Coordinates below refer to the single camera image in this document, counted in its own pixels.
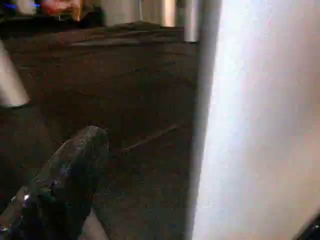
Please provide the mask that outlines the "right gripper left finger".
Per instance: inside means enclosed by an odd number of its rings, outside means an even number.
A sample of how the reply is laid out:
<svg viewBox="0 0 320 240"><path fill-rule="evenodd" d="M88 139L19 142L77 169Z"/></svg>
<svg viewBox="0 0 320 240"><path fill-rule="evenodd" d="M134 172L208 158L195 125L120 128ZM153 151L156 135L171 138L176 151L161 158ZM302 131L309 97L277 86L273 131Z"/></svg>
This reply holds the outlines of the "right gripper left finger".
<svg viewBox="0 0 320 240"><path fill-rule="evenodd" d="M0 238L82 240L108 154L108 133L100 127L67 140L1 212Z"/></svg>

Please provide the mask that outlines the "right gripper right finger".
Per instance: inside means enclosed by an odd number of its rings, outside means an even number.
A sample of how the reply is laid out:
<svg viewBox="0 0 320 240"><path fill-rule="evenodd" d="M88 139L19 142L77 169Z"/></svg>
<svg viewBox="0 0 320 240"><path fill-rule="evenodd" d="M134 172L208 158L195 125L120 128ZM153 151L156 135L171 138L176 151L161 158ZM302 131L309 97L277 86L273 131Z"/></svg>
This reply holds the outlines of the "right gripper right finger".
<svg viewBox="0 0 320 240"><path fill-rule="evenodd" d="M298 234L293 238L294 240L319 240L320 239L320 214L316 214L312 220L309 220Z"/></svg>

